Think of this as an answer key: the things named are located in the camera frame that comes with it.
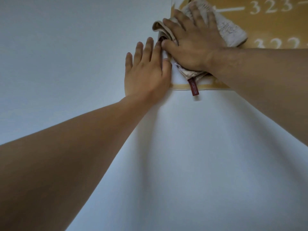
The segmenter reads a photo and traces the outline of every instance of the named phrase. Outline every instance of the towel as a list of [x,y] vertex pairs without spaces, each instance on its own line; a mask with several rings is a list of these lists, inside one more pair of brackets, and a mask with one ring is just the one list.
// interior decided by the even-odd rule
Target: towel
[[[233,23],[231,20],[226,19],[223,15],[221,15],[217,11],[215,11],[206,0],[195,0],[194,2],[196,6],[198,7],[198,10],[200,11],[200,14],[206,24],[208,23],[207,11],[213,11],[216,17],[216,22],[217,22],[219,33],[221,37],[225,40],[227,47],[237,47],[247,40],[247,34],[243,29],[241,29],[238,25]],[[193,21],[193,16],[192,16],[192,13],[188,5],[184,6],[181,11]],[[170,20],[179,24],[179,22],[177,21],[175,17],[170,18]],[[159,32],[158,40],[161,41],[163,39],[170,39],[178,45],[178,41],[176,40],[175,36],[172,34],[172,31],[167,26],[165,26],[162,21],[154,22],[152,26],[152,30],[155,32]],[[188,81],[191,78],[194,78],[194,80],[197,82],[204,75],[208,74],[206,71],[188,70],[176,62],[175,64],[177,68],[179,69],[180,73]]]

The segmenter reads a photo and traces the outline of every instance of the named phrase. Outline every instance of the red fabric tag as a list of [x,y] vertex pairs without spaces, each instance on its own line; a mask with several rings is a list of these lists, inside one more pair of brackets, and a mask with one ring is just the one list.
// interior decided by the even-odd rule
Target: red fabric tag
[[198,91],[198,87],[197,84],[195,82],[195,78],[190,78],[189,80],[187,80],[189,82],[190,85],[190,89],[192,91],[192,96],[196,96],[199,95],[199,91]]

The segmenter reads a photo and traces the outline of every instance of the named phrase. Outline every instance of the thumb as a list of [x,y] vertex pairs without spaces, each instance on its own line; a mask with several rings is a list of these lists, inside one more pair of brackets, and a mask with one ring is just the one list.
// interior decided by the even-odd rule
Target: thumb
[[168,81],[171,81],[171,69],[172,69],[171,62],[167,58],[165,58],[163,60],[162,77]]
[[161,47],[163,50],[167,51],[168,53],[171,54],[173,58],[176,56],[176,53],[178,52],[178,46],[171,40],[163,40],[161,43]]

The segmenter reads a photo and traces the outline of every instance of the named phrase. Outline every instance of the hand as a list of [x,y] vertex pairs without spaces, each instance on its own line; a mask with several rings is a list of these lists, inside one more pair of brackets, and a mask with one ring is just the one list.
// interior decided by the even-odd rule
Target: hand
[[171,82],[172,64],[168,59],[161,65],[161,43],[157,42],[153,49],[153,39],[150,37],[143,49],[141,42],[137,43],[133,56],[127,53],[125,62],[125,95],[141,96],[152,104],[161,100]]
[[162,48],[172,55],[181,66],[191,70],[210,70],[213,53],[226,47],[221,37],[213,12],[208,12],[209,24],[206,25],[196,5],[189,6],[194,23],[181,11],[175,10],[175,18],[182,25],[164,19],[164,24],[172,31],[179,42],[177,46],[171,40],[164,40]]

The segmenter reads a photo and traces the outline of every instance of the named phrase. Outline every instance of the white surface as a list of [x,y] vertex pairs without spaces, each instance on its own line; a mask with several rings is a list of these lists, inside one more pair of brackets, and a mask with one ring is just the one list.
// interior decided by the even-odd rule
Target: white surface
[[[0,0],[0,142],[124,96],[170,0]],[[232,91],[172,91],[68,231],[307,230],[308,150]]]

